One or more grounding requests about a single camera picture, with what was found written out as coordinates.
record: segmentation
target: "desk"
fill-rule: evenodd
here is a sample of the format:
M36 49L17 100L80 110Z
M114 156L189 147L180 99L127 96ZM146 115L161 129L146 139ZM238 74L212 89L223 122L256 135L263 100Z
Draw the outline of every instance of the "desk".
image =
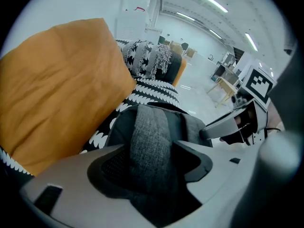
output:
M220 101L220 103L218 103L216 105L216 107L218 107L220 104L224 103L224 101L227 101L228 99L230 99L231 96L233 96L238 90L237 88L235 88L231 83L229 83L227 80L225 80L224 78L222 77L219 77L219 80L218 80L218 83L212 87L208 92L207 94L209 94L211 92L211 90L213 90L215 87L217 86L221 86L225 92L226 92L226 95L225 97Z
M218 68L212 74L211 79L215 81L218 77L223 77L231 84L235 84L238 81L238 76L229 67L223 65L222 63L217 63Z

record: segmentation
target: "black mesh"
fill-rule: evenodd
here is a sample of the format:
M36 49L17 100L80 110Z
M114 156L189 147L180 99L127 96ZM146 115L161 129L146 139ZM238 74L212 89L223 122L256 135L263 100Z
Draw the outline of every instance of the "black mesh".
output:
M121 151L101 166L102 174L112 183L126 187L129 170L129 149Z

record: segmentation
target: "gray strap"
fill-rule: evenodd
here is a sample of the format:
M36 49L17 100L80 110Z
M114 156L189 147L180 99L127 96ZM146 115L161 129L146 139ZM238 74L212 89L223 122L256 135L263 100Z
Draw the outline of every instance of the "gray strap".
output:
M178 178L171 159L171 139L163 110L138 105L130 147L130 201L158 227L172 220Z
M204 145L204 141L200 138L200 130L204 129L206 125L198 118L181 114L186 121L186 130L188 142Z

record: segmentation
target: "chair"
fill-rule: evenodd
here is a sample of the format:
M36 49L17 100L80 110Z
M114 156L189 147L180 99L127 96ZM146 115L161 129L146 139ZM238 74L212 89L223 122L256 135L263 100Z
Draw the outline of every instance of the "chair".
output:
M181 44L181 48L182 48L182 50L184 51L184 52L182 52L183 55L186 53L186 51L187 51L187 49L188 49L188 46L189 46L189 44L186 43L186 42L184 42L184 43Z
M163 44L165 42L165 39L166 39L165 37L160 36L160 38L158 39L158 43L157 44L158 45L159 44Z

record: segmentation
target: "orange pillow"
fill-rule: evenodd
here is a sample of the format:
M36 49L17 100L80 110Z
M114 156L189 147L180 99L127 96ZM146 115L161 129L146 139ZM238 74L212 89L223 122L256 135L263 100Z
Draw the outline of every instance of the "orange pillow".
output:
M103 19L42 31L0 61L0 145L38 175L78 154L134 88Z
M179 82L179 80L180 80L180 78L181 78L181 75L182 75L182 73L184 72L186 66L187 66L187 61L186 61L186 59L183 58L183 59L181 60L180 68L179 68L179 70L178 70L178 72L177 72L177 75L176 75L176 77L175 77L175 80L174 80L174 82L172 83L172 85L173 85L174 87L177 86L177 84L178 84L178 82Z

